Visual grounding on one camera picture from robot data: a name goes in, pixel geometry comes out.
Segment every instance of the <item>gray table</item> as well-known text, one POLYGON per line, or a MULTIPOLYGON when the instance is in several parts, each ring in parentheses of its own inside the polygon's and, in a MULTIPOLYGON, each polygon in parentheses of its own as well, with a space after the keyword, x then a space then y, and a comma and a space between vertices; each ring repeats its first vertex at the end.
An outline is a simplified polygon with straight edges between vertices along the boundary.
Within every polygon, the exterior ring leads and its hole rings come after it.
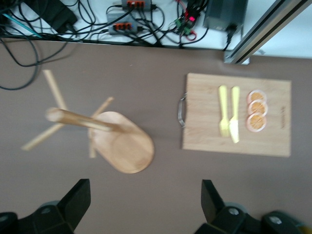
MULTIPOLYGON (((36 46, 46 56, 61 44, 36 46)), ((33 61, 26 42, 11 47, 21 61, 33 61)), ((17 67, 3 47, 0 51, 1 84, 27 80, 32 68, 17 67)), ((52 125, 44 113, 55 101, 42 73, 24 90, 1 90, 0 212, 24 217, 89 178, 92 203, 77 234, 191 234, 205 222, 201 180, 211 179, 225 201, 244 205, 254 217, 281 209, 311 225, 311 60, 252 57, 250 65, 237 66, 224 64, 222 56, 209 50, 70 44, 56 61, 42 65, 55 74, 69 110, 90 115, 114 96, 108 110, 124 114, 152 137, 155 159, 132 175, 100 156, 88 158, 87 130, 76 126, 22 151, 21 145, 52 125), (189 72, 292 80, 292 156, 182 150, 177 102, 189 72)))

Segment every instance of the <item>plastic fork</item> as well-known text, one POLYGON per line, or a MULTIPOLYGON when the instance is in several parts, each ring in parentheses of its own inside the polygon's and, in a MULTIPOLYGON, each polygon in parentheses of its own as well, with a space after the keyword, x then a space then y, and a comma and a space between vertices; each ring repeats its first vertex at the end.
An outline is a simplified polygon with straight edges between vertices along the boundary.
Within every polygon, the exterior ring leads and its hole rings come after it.
POLYGON ((222 137, 230 136, 229 129, 229 118, 228 118, 228 94, 227 87, 225 85, 221 85, 219 87, 219 98, 220 98, 220 107, 221 107, 221 116, 222 119, 219 123, 220 133, 222 137))

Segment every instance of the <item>white surface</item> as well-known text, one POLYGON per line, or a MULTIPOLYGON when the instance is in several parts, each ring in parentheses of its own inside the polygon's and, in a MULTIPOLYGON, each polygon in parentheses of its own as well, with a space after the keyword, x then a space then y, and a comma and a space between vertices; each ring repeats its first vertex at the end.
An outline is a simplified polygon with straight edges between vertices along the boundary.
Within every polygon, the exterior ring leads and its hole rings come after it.
MULTIPOLYGON (((73 4, 76 0, 62 0, 62 2, 67 5, 73 4)), ((87 1, 82 1, 85 6, 87 6, 87 1)), ((97 22, 106 22, 106 9, 115 4, 120 4, 121 1, 116 0, 90 0, 91 8, 93 9, 95 15, 97 16, 97 22)), ((274 0, 249 0, 247 13, 244 24, 244 34, 246 34, 252 26, 261 18, 261 16, 268 10, 268 8, 274 3, 274 0)), ((176 2, 174 0, 153 0, 153 4, 156 4, 165 12, 165 24, 163 30, 167 30, 171 22, 176 19, 176 2)), ((78 7, 70 7, 78 17, 78 22, 75 24, 76 29, 87 26, 78 12, 78 7)), ((23 6, 24 14, 29 19, 34 19, 36 14, 29 9, 26 5, 23 6)), ((121 8, 116 8, 112 12, 124 12, 121 8)), ((201 17, 198 19, 197 24, 194 30, 197 32, 197 39, 200 38, 204 32, 205 28, 202 27, 202 22, 204 19, 204 13, 201 14, 201 17)), ((312 59, 312 30, 311 24, 312 21, 312 5, 308 7, 304 12, 302 12, 298 17, 296 17, 291 23, 289 23, 284 29, 282 29, 278 34, 276 34, 270 41, 268 41, 259 52, 256 52, 256 55, 265 55, 265 56, 278 56, 278 57, 294 57, 294 58, 310 58, 312 59)), ((159 11, 154 13, 154 22, 158 25, 162 22, 162 16, 159 11)), ((25 32, 23 28, 14 24, 15 27, 25 32)), ((44 32, 52 33, 51 30, 44 30, 44 32)), ((168 34, 170 38, 175 41, 178 41, 178 36, 175 34, 168 34)), ((97 36, 93 36, 91 39, 97 40, 97 36)), ((229 46, 229 49, 235 47, 241 39, 240 35, 235 35, 232 39, 232 43, 229 46)), ((99 40, 102 41, 117 41, 117 42, 127 42, 129 39, 124 36, 110 36, 107 33, 100 35, 99 40)), ((147 41, 155 42, 155 39, 152 37, 148 38, 147 41)), ((163 45, 176 46, 176 44, 169 41, 167 38, 162 40, 163 45)), ((187 46, 196 47, 196 48, 210 48, 210 49, 223 49, 226 44, 226 34, 224 32, 219 32, 216 30, 209 30, 206 37, 197 42, 187 46)))

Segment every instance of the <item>orange slice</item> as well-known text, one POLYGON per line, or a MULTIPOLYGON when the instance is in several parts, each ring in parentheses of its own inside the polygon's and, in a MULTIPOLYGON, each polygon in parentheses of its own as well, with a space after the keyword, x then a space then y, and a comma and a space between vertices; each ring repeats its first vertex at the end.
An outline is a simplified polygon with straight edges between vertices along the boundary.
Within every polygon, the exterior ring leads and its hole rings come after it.
POLYGON ((247 118, 246 127, 253 133, 260 132, 267 125, 267 118, 261 113, 254 113, 247 118))
POLYGON ((261 91, 259 89, 253 90, 247 96, 247 103, 249 104, 255 100, 262 100, 265 102, 265 101, 267 101, 267 96, 263 91, 261 91))
POLYGON ((268 112, 268 105, 262 100, 252 101, 248 106, 248 114, 252 115, 253 113, 261 113, 266 115, 268 112))

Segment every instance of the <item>plastic knife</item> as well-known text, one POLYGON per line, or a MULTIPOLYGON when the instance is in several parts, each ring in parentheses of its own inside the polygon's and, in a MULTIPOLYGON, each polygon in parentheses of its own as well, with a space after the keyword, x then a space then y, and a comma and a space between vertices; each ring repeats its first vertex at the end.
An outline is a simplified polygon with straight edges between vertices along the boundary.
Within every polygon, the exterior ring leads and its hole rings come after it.
POLYGON ((239 104, 239 93, 240 89, 238 86, 232 88, 232 109, 233 117, 230 120, 230 133, 231 138, 234 143, 239 142, 239 132, 238 132, 238 104, 239 104))

